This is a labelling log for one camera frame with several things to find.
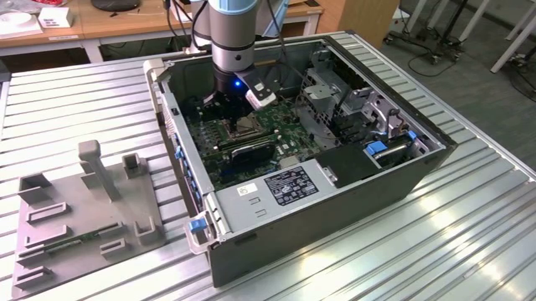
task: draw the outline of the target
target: wooden desk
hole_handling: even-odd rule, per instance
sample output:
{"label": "wooden desk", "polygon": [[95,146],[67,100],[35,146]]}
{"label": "wooden desk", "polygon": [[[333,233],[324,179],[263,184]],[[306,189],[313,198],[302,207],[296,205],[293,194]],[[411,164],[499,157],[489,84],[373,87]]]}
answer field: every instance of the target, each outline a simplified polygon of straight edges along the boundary
{"label": "wooden desk", "polygon": [[71,0],[66,6],[71,8],[75,16],[71,28],[43,28],[42,34],[0,40],[0,56],[82,47],[84,32],[79,0]]}
{"label": "wooden desk", "polygon": [[[79,0],[79,2],[86,39],[170,31],[162,0],[142,0],[138,9],[118,13],[114,17],[110,17],[111,12],[96,9],[91,5],[91,0]],[[171,12],[170,14],[171,26],[178,31],[181,25]],[[191,27],[191,22],[183,22],[183,24],[186,28]]]}
{"label": "wooden desk", "polygon": [[[100,45],[173,36],[162,0],[142,0],[138,9],[118,13],[114,17],[111,17],[111,12],[96,9],[91,5],[91,0],[72,0],[68,7],[78,13],[72,28],[46,29],[43,34],[20,37],[19,40],[0,40],[0,56],[82,47],[90,61],[99,63],[103,61]],[[285,23],[304,22],[306,23],[304,35],[314,34],[322,12],[322,7],[310,7],[305,3],[292,5]],[[183,22],[183,24],[186,32],[190,34],[191,23]],[[173,14],[171,26],[177,34],[183,34]],[[79,37],[64,41],[51,41],[48,38],[52,34],[54,36],[78,35]]]}

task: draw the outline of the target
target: white label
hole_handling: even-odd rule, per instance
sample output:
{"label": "white label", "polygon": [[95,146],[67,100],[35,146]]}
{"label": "white label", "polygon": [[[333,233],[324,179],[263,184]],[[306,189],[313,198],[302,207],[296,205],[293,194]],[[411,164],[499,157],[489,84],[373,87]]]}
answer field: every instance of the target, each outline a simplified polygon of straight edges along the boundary
{"label": "white label", "polygon": [[247,195],[249,193],[254,193],[257,190],[258,190],[258,189],[257,189],[257,185],[255,185],[254,183],[247,184],[247,185],[245,185],[245,186],[237,188],[237,191],[238,191],[238,195],[239,195],[239,196],[245,196],[245,195]]}
{"label": "white label", "polygon": [[52,36],[48,38],[48,40],[51,41],[59,41],[59,40],[71,40],[71,39],[78,39],[78,35],[72,35],[72,36]]}

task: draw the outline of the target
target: aluminum table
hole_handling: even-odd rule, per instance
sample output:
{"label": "aluminum table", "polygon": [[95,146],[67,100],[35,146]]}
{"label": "aluminum table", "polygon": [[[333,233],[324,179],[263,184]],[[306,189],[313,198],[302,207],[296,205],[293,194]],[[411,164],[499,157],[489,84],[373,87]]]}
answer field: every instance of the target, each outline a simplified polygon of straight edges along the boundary
{"label": "aluminum table", "polygon": [[187,216],[136,58],[14,75],[0,111],[0,300],[11,299],[16,178],[82,172],[75,145],[103,163],[150,159],[169,243],[30,300],[532,300],[535,172],[354,34],[332,34],[460,146],[409,196],[225,287],[193,255]]}

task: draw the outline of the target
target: barcode sticker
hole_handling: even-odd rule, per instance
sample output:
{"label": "barcode sticker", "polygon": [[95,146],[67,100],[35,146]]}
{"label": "barcode sticker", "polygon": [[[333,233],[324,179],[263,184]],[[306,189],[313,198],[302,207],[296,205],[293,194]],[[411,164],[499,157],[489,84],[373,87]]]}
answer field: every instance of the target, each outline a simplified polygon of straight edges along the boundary
{"label": "barcode sticker", "polygon": [[78,39],[78,35],[72,36],[52,36],[48,38],[50,41],[59,41],[59,40],[71,40],[71,39]]}

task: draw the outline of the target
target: motherboard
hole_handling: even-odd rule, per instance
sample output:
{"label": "motherboard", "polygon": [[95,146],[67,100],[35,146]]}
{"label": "motherboard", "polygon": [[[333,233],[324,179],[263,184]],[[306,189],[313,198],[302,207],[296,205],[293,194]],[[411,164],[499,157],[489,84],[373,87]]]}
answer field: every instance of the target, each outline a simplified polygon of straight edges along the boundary
{"label": "motherboard", "polygon": [[222,113],[211,107],[193,106],[185,119],[217,190],[298,164],[321,152],[300,123],[292,100],[281,99],[277,105],[249,114],[242,112],[234,120],[221,118]]}

